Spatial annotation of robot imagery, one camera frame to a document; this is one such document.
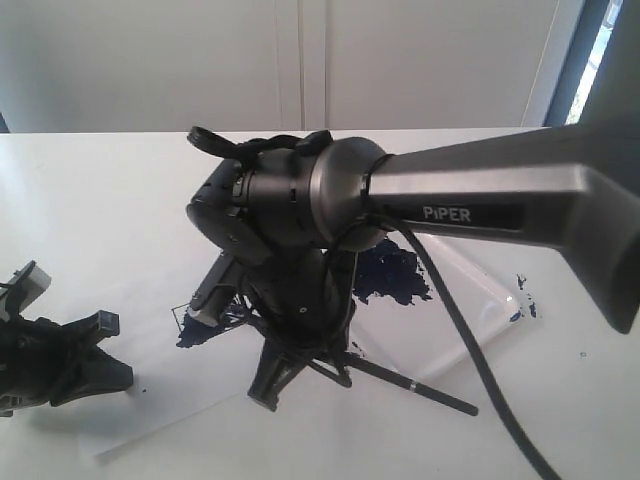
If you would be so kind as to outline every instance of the blue ink stain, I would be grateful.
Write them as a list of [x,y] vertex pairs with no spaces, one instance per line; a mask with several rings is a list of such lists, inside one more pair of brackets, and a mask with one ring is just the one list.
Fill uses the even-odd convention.
[[418,255],[385,238],[358,255],[353,295],[365,305],[369,298],[390,296],[400,305],[413,305],[413,297],[427,301],[429,286],[420,275]]
[[189,315],[185,315],[182,321],[182,332],[179,335],[180,341],[176,344],[176,347],[191,348],[194,345],[202,345],[219,333],[220,330],[218,328],[210,327],[194,320]]
[[524,282],[527,281],[527,277],[525,277],[524,275],[520,275],[519,273],[517,274],[518,277],[518,288],[520,290],[524,290]]

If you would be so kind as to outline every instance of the white table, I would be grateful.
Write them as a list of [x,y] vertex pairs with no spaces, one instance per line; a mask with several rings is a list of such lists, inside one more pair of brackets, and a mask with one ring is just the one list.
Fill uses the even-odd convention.
[[[404,152],[517,129],[340,132]],[[233,140],[254,133],[227,134]],[[53,277],[28,318],[127,276],[213,246],[184,207],[211,157],[182,133],[0,137],[0,276],[35,259]],[[456,240],[489,273],[535,300],[538,317],[486,348],[514,411],[565,479],[640,472],[640,332],[614,332],[550,250]],[[470,361],[436,388],[471,401],[467,417],[359,373],[341,389],[304,372],[271,414],[239,396],[87,462],[72,409],[42,407],[0,424],[0,478],[535,479],[494,413]]]

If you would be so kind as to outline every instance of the tabletop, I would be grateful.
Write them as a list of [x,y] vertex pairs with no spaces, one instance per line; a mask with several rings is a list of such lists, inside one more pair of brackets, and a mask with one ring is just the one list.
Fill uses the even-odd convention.
[[[335,132],[408,152],[522,129]],[[225,134],[235,141],[270,132]],[[211,157],[184,133],[0,136],[0,275],[35,259],[53,278],[25,312],[59,322],[64,305],[123,278],[214,247],[185,215]],[[640,333],[613,331],[556,252],[453,239],[528,309],[485,348],[534,443],[567,479],[640,471]],[[432,386],[472,401],[472,418],[354,373],[342,389],[303,374],[272,414],[234,397],[99,457],[79,454],[73,409],[40,407],[0,422],[0,476],[84,478],[535,479],[470,361]]]

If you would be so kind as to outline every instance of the white cabinet door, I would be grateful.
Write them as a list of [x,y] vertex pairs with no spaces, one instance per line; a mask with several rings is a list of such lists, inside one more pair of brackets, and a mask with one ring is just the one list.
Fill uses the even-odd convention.
[[297,0],[2,0],[13,132],[301,127]]
[[581,5],[303,0],[305,126],[541,125]]

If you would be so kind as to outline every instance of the black strap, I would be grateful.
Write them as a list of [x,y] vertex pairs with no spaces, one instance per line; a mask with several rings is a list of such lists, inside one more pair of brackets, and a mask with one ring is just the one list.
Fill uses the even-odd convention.
[[198,150],[220,158],[238,160],[243,166],[248,167],[256,161],[258,155],[266,150],[276,148],[288,148],[293,150],[300,138],[293,135],[276,135],[275,137],[254,138],[248,142],[233,143],[206,128],[193,127],[187,136],[187,140]]

